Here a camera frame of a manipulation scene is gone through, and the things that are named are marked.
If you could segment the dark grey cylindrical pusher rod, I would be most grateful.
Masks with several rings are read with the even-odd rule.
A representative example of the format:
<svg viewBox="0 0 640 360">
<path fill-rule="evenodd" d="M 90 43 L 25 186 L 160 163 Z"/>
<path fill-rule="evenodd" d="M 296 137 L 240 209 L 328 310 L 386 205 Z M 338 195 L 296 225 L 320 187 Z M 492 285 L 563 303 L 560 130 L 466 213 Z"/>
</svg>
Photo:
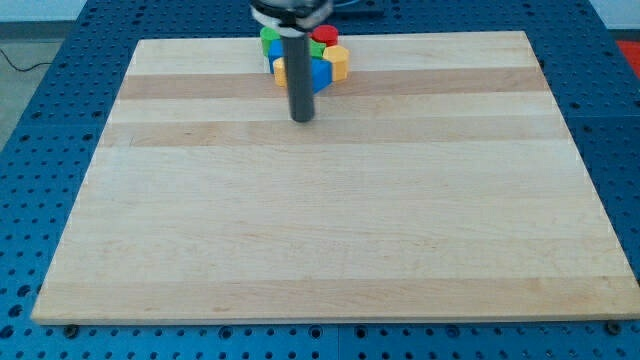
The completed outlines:
<svg viewBox="0 0 640 360">
<path fill-rule="evenodd" d="M 306 123 L 315 116 L 309 37 L 294 29 L 284 32 L 281 39 L 290 117 L 295 122 Z"/>
</svg>

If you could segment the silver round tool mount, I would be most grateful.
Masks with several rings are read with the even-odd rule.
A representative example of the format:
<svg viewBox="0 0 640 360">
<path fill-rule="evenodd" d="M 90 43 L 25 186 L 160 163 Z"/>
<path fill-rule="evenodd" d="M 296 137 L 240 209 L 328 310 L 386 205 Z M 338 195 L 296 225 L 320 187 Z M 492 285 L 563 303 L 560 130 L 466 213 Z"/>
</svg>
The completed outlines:
<svg viewBox="0 0 640 360">
<path fill-rule="evenodd" d="M 332 0 L 250 0 L 253 18 L 282 36 L 303 36 L 333 12 Z"/>
</svg>

